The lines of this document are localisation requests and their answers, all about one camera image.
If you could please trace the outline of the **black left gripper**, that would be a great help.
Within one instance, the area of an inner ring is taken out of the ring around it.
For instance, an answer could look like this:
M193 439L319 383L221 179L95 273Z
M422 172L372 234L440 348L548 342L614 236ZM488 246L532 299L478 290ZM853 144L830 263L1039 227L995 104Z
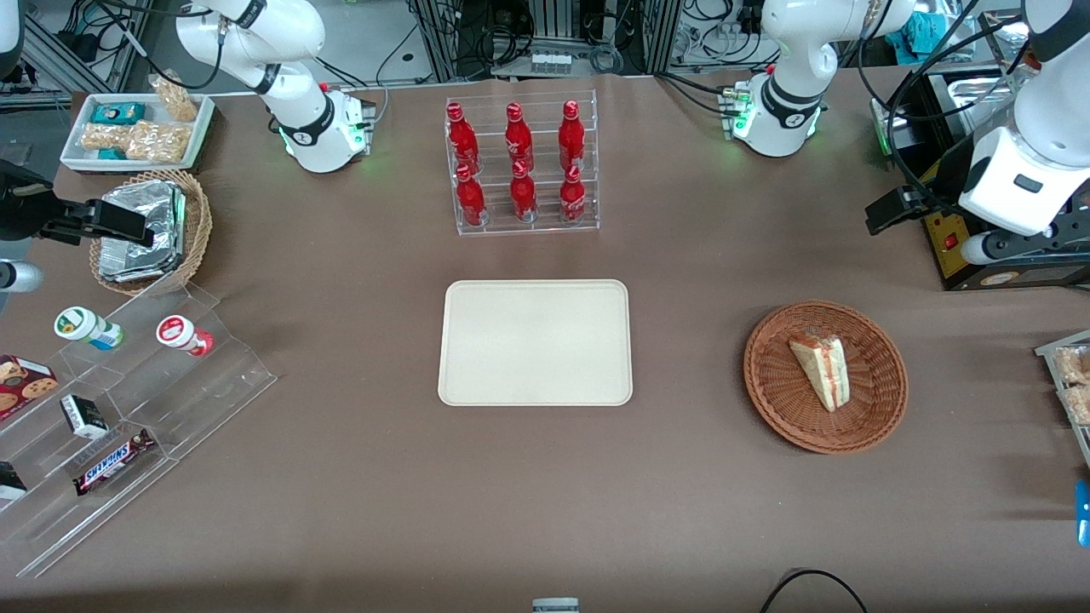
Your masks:
M964 187L967 183L976 146L974 133L965 135L934 164L935 175L927 189L932 194L924 199L911 187L895 187L867 206L867 230L877 236L885 230L915 221L931 213L955 213L959 209Z

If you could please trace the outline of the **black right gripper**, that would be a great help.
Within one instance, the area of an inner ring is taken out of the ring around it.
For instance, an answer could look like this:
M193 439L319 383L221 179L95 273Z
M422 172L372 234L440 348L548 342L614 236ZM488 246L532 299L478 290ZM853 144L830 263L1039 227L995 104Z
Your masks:
M39 238L78 247L92 237L153 247L155 233L144 215L105 199L89 199L85 207L85 217L72 215L75 204L57 197L43 177L16 164L1 163L1 240Z

